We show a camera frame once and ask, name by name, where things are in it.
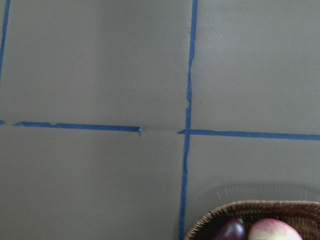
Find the brown wicker fruit basket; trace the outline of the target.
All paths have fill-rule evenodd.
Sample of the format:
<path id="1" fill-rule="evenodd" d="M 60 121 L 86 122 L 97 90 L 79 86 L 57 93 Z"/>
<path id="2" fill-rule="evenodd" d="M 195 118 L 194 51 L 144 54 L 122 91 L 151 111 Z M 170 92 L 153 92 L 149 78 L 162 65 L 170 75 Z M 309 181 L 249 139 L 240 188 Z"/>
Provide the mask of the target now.
<path id="1" fill-rule="evenodd" d="M 223 217 L 243 220 L 246 230 L 265 218 L 292 226 L 304 240 L 320 238 L 320 203 L 306 200 L 241 200 L 225 203 L 206 212 L 184 236 L 185 240 L 204 240 L 214 221 Z"/>

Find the dark purple plum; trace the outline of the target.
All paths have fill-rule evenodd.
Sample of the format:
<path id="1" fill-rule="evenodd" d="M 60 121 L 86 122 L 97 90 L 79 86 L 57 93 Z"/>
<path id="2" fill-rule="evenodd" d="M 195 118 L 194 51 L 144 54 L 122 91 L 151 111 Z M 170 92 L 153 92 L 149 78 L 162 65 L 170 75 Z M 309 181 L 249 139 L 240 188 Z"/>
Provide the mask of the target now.
<path id="1" fill-rule="evenodd" d="M 247 231 L 244 223 L 237 218 L 225 218 L 212 233 L 212 240 L 246 240 Z"/>

